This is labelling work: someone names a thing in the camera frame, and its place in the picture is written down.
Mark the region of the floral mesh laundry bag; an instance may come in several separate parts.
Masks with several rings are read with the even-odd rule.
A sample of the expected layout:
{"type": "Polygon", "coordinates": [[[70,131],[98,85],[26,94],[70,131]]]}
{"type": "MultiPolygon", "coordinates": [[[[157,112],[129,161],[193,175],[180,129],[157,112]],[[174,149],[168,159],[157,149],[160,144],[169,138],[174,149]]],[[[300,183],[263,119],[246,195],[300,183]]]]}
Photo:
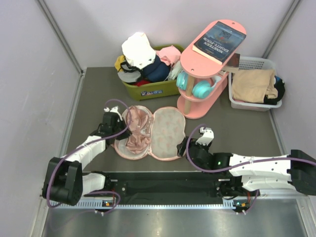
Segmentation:
{"type": "MultiPolygon", "coordinates": [[[[139,107],[151,112],[144,106],[139,107]]],[[[127,113],[131,115],[129,109],[125,110],[122,114],[123,119],[127,113]]],[[[116,140],[113,147],[119,156],[129,160],[142,159],[147,155],[160,161],[172,161],[179,158],[176,146],[185,138],[185,117],[175,107],[159,108],[152,113],[152,117],[149,146],[140,154],[134,154],[127,149],[126,142],[128,138],[116,140]]]]}

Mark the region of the pink satin bra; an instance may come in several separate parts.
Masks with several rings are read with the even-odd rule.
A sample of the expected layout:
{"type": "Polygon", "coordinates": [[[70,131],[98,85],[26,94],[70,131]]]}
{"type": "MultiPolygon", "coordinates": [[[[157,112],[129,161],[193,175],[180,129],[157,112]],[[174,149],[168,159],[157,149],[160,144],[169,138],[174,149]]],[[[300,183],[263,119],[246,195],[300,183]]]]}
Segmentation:
{"type": "Polygon", "coordinates": [[[129,111],[131,115],[127,113],[124,118],[126,124],[129,124],[131,132],[126,146],[130,152],[140,154],[149,146],[151,141],[152,113],[139,106],[131,106],[129,111]]]}

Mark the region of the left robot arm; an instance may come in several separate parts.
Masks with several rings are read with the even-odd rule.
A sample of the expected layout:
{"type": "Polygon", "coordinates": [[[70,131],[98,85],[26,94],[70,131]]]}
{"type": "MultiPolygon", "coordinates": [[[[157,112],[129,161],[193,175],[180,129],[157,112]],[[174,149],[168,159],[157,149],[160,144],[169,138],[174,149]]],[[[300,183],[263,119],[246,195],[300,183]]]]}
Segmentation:
{"type": "Polygon", "coordinates": [[[53,157],[49,161],[42,188],[42,196],[48,206],[74,206],[83,195],[94,191],[102,196],[108,195],[112,184],[106,176],[100,172],[83,175],[83,170],[115,140],[123,140],[130,135],[118,107],[105,108],[102,122],[81,145],[62,158],[53,157]]]}

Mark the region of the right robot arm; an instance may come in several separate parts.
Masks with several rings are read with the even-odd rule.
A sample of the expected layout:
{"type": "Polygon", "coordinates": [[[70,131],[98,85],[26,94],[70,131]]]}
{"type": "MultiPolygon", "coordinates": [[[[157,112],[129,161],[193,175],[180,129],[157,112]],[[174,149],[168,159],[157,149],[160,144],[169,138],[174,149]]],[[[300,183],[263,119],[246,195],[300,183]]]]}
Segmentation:
{"type": "Polygon", "coordinates": [[[260,189],[292,189],[315,196],[316,160],[301,150],[278,157],[251,157],[233,153],[210,153],[208,145],[185,137],[177,145],[177,154],[188,154],[198,170],[219,178],[232,179],[231,191],[243,195],[260,189]]]}

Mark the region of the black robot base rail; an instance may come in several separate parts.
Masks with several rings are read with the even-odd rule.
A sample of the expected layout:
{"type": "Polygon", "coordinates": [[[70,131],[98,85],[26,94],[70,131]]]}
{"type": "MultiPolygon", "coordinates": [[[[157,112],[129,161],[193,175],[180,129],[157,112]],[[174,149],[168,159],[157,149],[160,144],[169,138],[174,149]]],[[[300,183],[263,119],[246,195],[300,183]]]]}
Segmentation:
{"type": "Polygon", "coordinates": [[[107,191],[122,204],[221,204],[223,198],[249,201],[255,191],[242,187],[241,178],[200,171],[106,172],[107,191]]]}

